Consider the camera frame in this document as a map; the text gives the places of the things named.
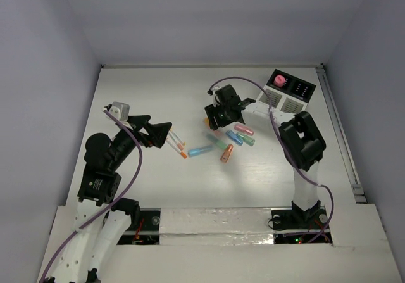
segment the white table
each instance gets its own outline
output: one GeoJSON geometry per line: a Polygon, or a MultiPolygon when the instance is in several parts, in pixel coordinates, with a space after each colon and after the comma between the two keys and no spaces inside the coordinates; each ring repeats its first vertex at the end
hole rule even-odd
{"type": "MultiPolygon", "coordinates": [[[[315,69],[281,70],[317,85],[307,111],[327,143],[319,180],[331,188],[335,198],[335,216],[330,224],[334,247],[326,244],[214,246],[215,242],[211,241],[202,246],[197,239],[176,239],[159,246],[117,246],[103,283],[132,282],[135,278],[139,282],[184,283],[401,281],[375,207],[359,205],[354,200],[315,69]]],[[[113,101],[128,103],[131,115],[151,115],[151,123],[172,122],[187,142],[186,148],[202,146],[207,143],[201,134],[206,130],[202,123],[204,107],[212,102],[206,93],[210,85],[232,75],[264,85],[272,72],[272,68],[101,70],[66,207],[58,209],[44,262],[69,233],[85,165],[85,141],[97,132],[110,137],[118,132],[102,113],[103,106],[113,101]]],[[[242,99],[256,98],[259,94],[255,86],[241,80],[229,83],[242,99]]],[[[254,138],[253,147],[235,147],[227,164],[219,161],[219,150],[184,160],[167,145],[162,149],[143,149],[139,178],[126,197],[138,200],[142,208],[164,208],[163,214],[179,214],[178,222],[166,227],[166,231],[175,233],[195,232],[196,227],[202,233],[213,232],[186,216],[196,214],[195,211],[171,208],[290,206],[294,191],[292,169],[281,147],[271,132],[257,132],[254,138]],[[178,228],[179,223],[186,223],[183,230],[178,228]]],[[[137,162],[134,150],[118,169],[122,176],[119,192],[134,174],[137,162]]],[[[329,212],[327,193],[320,190],[319,195],[329,212]]],[[[224,234],[251,233],[250,221],[241,222],[231,232],[227,225],[228,221],[215,227],[215,233],[218,229],[224,234]]],[[[265,226],[258,226],[258,230],[255,233],[268,233],[265,226]]]]}

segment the blue marker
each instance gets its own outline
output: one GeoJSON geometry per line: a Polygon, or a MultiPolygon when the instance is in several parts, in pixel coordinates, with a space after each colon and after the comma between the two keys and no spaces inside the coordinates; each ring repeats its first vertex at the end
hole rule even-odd
{"type": "Polygon", "coordinates": [[[233,140],[236,143],[236,145],[241,146],[243,144],[243,140],[239,136],[237,136],[234,131],[228,130],[226,135],[231,140],[233,140]]]}
{"type": "Polygon", "coordinates": [[[192,158],[193,156],[197,156],[197,155],[200,155],[203,153],[210,152],[213,148],[214,148],[213,145],[208,145],[208,146],[204,146],[204,147],[200,147],[200,148],[194,148],[194,149],[190,149],[188,154],[192,158]]]}

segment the pink object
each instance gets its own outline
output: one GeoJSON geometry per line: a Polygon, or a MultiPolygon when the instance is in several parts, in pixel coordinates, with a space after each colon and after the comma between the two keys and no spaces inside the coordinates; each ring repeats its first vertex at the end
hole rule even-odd
{"type": "Polygon", "coordinates": [[[281,88],[285,83],[285,77],[283,75],[277,75],[274,79],[273,85],[281,88]]]}
{"type": "Polygon", "coordinates": [[[235,130],[237,130],[239,132],[243,132],[243,133],[245,133],[247,135],[253,135],[254,134],[254,131],[252,129],[247,128],[245,125],[241,125],[239,123],[237,123],[235,125],[235,130]]]}

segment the gray wall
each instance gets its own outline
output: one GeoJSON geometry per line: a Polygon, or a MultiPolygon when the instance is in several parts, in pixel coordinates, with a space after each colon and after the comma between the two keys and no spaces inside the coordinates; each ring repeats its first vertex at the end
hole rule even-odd
{"type": "Polygon", "coordinates": [[[0,281],[35,282],[99,65],[67,0],[0,0],[0,281]]]}
{"type": "Polygon", "coordinates": [[[362,0],[69,0],[102,63],[320,63],[362,0]]]}
{"type": "Polygon", "coordinates": [[[405,279],[405,0],[364,0],[327,63],[366,195],[405,279]]]}

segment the green marker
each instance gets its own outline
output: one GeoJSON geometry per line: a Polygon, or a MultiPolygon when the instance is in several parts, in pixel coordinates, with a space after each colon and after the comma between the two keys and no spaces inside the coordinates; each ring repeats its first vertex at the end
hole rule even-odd
{"type": "Polygon", "coordinates": [[[213,144],[216,144],[219,148],[221,148],[222,150],[225,150],[228,145],[225,144],[223,141],[221,141],[220,139],[217,139],[216,136],[213,136],[210,133],[206,133],[205,135],[207,137],[207,139],[209,139],[213,144]]]}
{"type": "Polygon", "coordinates": [[[254,145],[255,140],[253,138],[251,138],[250,136],[240,133],[240,132],[236,133],[236,135],[239,136],[249,146],[254,145]]]}

